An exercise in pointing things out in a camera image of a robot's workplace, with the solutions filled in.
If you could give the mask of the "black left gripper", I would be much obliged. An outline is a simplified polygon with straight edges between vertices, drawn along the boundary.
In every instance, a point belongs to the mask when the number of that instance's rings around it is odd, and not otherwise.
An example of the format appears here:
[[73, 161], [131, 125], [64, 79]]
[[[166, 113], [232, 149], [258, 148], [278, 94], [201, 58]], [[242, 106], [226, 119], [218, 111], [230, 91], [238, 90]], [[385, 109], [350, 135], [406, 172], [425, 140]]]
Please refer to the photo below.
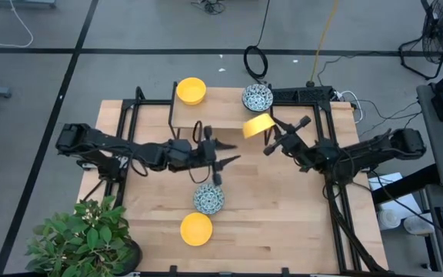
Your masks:
[[210, 125], [206, 125], [200, 131], [198, 135], [198, 146], [201, 148], [202, 155], [204, 156], [205, 162], [212, 169], [212, 181], [215, 185], [222, 184], [222, 177], [220, 171], [224, 168], [228, 163], [233, 162], [234, 160], [240, 158], [240, 155], [235, 155], [230, 158], [225, 158], [221, 160], [217, 160], [216, 150], [229, 150], [236, 149], [237, 145], [230, 145], [220, 142], [219, 140], [214, 140], [212, 138], [213, 131]]

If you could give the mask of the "grey flat floor object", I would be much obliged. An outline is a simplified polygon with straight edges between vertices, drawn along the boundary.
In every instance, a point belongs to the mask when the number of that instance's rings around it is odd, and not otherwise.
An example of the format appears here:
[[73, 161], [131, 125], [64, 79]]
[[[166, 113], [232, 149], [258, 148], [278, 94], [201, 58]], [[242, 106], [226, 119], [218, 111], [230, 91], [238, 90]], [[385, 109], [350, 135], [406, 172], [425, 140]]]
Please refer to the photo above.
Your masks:
[[56, 8], [56, 0], [0, 0], [0, 5]]

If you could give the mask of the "yellow plastic mini bowl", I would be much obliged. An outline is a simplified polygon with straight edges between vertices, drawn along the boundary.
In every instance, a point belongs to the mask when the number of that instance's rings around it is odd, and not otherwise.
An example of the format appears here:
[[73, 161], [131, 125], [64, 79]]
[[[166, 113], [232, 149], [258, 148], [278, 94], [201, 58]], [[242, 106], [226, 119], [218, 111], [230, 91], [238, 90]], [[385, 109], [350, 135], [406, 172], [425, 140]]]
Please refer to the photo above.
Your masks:
[[197, 105], [204, 99], [206, 91], [206, 84], [201, 79], [189, 77], [178, 83], [176, 95], [186, 105]]
[[188, 214], [180, 225], [182, 240], [190, 246], [204, 245], [211, 238], [212, 232], [211, 219], [200, 212]]
[[268, 113], [262, 113], [249, 119], [242, 126], [242, 133], [245, 139], [251, 138], [275, 125], [274, 119]]

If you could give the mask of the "small wooden shelf riser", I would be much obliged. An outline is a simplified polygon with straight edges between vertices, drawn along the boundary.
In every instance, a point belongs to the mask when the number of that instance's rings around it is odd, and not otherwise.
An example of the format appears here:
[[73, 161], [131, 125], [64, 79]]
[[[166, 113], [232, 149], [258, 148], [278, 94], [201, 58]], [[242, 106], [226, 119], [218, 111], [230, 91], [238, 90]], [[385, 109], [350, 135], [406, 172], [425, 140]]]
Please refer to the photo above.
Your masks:
[[245, 88], [207, 87], [204, 99], [197, 105], [186, 105], [176, 95], [178, 82], [173, 85], [172, 103], [168, 123], [172, 128], [192, 128], [200, 121], [213, 129], [235, 129], [249, 119], [264, 112], [249, 111], [242, 104], [241, 96]]

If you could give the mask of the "black floor fan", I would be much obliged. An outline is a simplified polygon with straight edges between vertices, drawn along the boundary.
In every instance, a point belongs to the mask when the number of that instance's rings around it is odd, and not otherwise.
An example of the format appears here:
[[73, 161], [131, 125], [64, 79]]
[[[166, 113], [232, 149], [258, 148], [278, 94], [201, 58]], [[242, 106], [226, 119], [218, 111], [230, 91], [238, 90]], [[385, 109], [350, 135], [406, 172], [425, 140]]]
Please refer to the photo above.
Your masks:
[[[420, 2], [425, 11], [421, 36], [399, 45], [398, 54], [403, 68], [416, 75], [420, 75], [425, 80], [431, 80], [438, 77], [443, 66], [443, 0], [420, 0]], [[419, 42], [421, 43], [422, 54], [425, 59], [438, 66], [435, 74], [432, 76], [426, 75], [406, 64], [405, 48], [410, 45], [411, 49], [413, 49]]]

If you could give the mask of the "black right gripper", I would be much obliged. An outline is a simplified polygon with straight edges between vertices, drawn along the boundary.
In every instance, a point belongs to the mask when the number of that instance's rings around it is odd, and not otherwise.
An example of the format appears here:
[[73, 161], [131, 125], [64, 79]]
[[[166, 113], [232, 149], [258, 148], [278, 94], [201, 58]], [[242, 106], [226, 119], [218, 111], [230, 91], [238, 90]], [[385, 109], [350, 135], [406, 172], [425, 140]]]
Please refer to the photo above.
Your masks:
[[272, 154], [278, 146], [281, 146], [281, 151], [290, 158], [309, 150], [309, 147], [298, 135], [298, 130], [311, 122], [307, 115], [301, 118], [296, 126], [284, 123], [276, 117], [273, 120], [275, 121], [275, 125], [272, 127], [275, 133], [275, 142], [264, 148], [263, 153], [265, 155]]

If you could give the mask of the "white paper sheet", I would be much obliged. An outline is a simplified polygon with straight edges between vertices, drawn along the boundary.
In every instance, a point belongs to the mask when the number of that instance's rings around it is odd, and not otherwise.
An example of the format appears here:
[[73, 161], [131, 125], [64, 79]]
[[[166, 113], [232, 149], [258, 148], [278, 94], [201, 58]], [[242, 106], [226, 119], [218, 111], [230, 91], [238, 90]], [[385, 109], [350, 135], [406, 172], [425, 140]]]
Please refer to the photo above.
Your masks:
[[[386, 186], [386, 185], [393, 183], [395, 181], [398, 181], [400, 179], [402, 179], [402, 175], [399, 172], [380, 176], [380, 180], [381, 180], [381, 183], [383, 186]], [[369, 183], [370, 189], [372, 191], [375, 191], [375, 190], [381, 188], [378, 178], [375, 176], [373, 178], [370, 178], [368, 180], [368, 183]], [[412, 194], [404, 195], [404, 196], [398, 198], [398, 201], [400, 203], [406, 205], [407, 207], [409, 207], [414, 212], [421, 214], [420, 206], [418, 205], [417, 201], [415, 200], [415, 197]], [[400, 219], [405, 219], [409, 216], [414, 215], [412, 212], [410, 212], [409, 210], [404, 208], [402, 205], [399, 205], [394, 200], [389, 200], [387, 202], [381, 203], [379, 205], [379, 208], [380, 208], [380, 210], [392, 210], [397, 215], [397, 217], [399, 217]]]

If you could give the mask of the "green leafy plant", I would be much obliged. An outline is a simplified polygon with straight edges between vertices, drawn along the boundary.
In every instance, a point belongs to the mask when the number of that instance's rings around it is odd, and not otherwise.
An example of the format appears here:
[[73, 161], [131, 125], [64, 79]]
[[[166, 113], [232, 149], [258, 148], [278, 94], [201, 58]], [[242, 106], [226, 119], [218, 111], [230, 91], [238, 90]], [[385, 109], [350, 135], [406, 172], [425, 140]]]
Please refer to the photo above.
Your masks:
[[74, 212], [56, 213], [33, 228], [25, 267], [48, 277], [116, 277], [122, 275], [133, 241], [124, 218], [126, 208], [115, 198], [81, 200]]

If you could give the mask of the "white cup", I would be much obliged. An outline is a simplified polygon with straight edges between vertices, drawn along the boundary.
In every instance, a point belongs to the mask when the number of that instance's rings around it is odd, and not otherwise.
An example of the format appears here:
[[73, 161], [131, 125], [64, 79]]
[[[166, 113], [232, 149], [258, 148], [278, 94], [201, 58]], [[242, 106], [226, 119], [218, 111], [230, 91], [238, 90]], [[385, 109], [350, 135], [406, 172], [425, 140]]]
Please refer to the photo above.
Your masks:
[[403, 221], [405, 230], [412, 235], [429, 235], [435, 231], [435, 227], [418, 216], [407, 217]]
[[384, 209], [377, 212], [378, 226], [381, 231], [395, 229], [400, 226], [401, 219], [396, 212], [391, 209]]

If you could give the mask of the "patterned mini bowl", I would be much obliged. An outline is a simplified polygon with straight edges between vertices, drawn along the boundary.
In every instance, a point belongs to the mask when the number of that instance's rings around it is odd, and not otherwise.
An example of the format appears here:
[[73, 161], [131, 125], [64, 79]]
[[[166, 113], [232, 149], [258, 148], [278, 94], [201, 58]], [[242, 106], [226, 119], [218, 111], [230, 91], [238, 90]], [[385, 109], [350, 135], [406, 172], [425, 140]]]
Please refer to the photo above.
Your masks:
[[200, 213], [214, 215], [222, 210], [225, 194], [219, 185], [204, 183], [195, 190], [193, 204]]
[[264, 112], [272, 106], [274, 96], [270, 87], [254, 84], [243, 90], [241, 100], [249, 111]]

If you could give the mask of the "black desk beam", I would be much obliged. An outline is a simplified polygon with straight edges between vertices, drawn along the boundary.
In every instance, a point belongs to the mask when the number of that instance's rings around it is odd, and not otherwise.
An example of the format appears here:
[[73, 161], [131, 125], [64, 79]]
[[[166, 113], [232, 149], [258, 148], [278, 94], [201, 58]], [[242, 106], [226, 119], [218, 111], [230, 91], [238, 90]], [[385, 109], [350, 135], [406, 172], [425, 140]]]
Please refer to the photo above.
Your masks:
[[378, 180], [381, 181], [379, 188], [371, 193], [376, 205], [417, 192], [427, 185], [439, 185], [441, 183], [436, 164], [429, 165], [389, 184], [385, 184], [382, 179]]

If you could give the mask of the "black plant pot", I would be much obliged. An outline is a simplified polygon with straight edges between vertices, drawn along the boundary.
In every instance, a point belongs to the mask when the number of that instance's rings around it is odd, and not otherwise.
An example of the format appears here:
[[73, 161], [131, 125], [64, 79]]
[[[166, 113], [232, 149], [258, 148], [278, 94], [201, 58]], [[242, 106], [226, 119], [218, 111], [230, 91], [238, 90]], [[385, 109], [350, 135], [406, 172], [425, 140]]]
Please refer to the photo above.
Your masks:
[[131, 272], [134, 272], [143, 258], [142, 249], [137, 242], [130, 240], [126, 243], [126, 246], [130, 253], [128, 254], [128, 257], [126, 259], [122, 275], [127, 275]]

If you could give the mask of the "black perforated electronics box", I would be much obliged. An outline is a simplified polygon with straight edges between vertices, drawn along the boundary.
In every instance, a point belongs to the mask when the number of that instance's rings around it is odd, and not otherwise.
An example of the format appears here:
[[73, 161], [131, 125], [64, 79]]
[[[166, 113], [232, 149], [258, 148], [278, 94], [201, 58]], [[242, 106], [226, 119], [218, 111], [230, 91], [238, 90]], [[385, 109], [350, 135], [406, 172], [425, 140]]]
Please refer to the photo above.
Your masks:
[[272, 89], [275, 102], [290, 103], [328, 101], [331, 98], [332, 91], [331, 86]]

